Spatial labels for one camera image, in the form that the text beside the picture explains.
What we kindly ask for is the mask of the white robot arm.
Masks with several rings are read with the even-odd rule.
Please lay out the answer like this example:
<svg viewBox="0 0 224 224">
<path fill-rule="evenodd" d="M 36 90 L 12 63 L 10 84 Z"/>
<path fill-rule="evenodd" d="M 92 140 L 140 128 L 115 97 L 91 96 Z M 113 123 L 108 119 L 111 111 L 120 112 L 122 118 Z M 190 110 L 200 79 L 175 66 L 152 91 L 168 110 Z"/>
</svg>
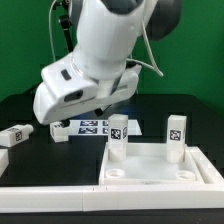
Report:
<svg viewBox="0 0 224 224">
<path fill-rule="evenodd" d="M 141 65 L 131 60 L 138 37 L 158 41 L 180 21 L 182 0 L 71 0 L 74 50 L 41 71 L 33 110 L 47 125 L 130 98 Z"/>
</svg>

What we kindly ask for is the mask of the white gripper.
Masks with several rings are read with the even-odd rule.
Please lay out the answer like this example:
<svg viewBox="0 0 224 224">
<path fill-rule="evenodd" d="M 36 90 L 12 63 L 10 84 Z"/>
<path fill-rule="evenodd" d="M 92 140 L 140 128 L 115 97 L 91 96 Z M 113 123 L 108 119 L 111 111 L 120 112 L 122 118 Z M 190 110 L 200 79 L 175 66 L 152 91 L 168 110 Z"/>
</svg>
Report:
<svg viewBox="0 0 224 224">
<path fill-rule="evenodd" d="M 116 90 L 104 96 L 100 85 L 72 66 L 72 54 L 46 66 L 41 71 L 43 82 L 38 86 L 33 111 L 37 120 L 48 125 L 61 121 L 63 128 L 70 125 L 69 118 L 89 111 L 102 116 L 110 105 L 133 96 L 138 84 L 141 66 L 126 69 Z"/>
</svg>

